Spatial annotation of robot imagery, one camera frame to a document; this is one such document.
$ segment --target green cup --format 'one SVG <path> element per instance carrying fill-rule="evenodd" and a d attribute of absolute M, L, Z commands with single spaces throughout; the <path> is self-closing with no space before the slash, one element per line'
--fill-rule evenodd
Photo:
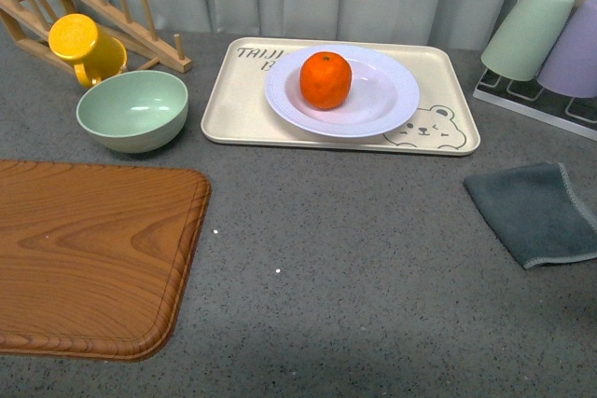
<path fill-rule="evenodd" d="M 492 72 L 530 81 L 568 21 L 575 0 L 520 0 L 481 54 Z"/>

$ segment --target wooden cutting board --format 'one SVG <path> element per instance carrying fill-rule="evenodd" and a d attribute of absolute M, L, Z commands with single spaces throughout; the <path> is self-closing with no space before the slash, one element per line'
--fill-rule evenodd
<path fill-rule="evenodd" d="M 0 354 L 154 354 L 210 193 L 193 170 L 0 160 Z"/>

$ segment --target cream tray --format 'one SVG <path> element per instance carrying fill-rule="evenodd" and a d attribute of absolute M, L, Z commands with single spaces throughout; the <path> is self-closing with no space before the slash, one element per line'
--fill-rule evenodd
<path fill-rule="evenodd" d="M 414 75 L 419 107 L 396 130 L 365 138 L 327 137 L 279 117 L 265 96 L 268 71 L 299 48 L 349 44 L 389 55 Z M 255 144 L 464 156 L 480 143 L 479 132 L 446 53 L 431 47 L 247 37 L 232 42 L 201 121 L 220 144 Z"/>

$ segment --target gray countertop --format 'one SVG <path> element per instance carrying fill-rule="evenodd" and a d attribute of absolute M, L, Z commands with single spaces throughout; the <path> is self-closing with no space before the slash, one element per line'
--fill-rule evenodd
<path fill-rule="evenodd" d="M 238 36 L 182 37 L 193 69 L 157 70 L 187 83 L 187 125 L 128 156 L 77 125 L 73 76 L 0 30 L 0 158 L 192 168 L 213 187 L 162 350 L 133 364 L 1 356 L 1 396 L 596 396 L 596 262 L 523 270 L 463 187 L 562 162 L 595 210 L 595 142 L 474 99 L 479 53 L 456 50 L 481 136 L 469 156 L 215 144 L 201 117 Z"/>

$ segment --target mandarin orange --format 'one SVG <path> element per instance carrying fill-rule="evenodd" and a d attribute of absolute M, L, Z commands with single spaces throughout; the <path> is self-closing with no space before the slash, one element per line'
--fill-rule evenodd
<path fill-rule="evenodd" d="M 313 54 L 300 68 L 300 93 L 318 109 L 333 109 L 344 103 L 352 81 L 351 65 L 331 51 Z"/>

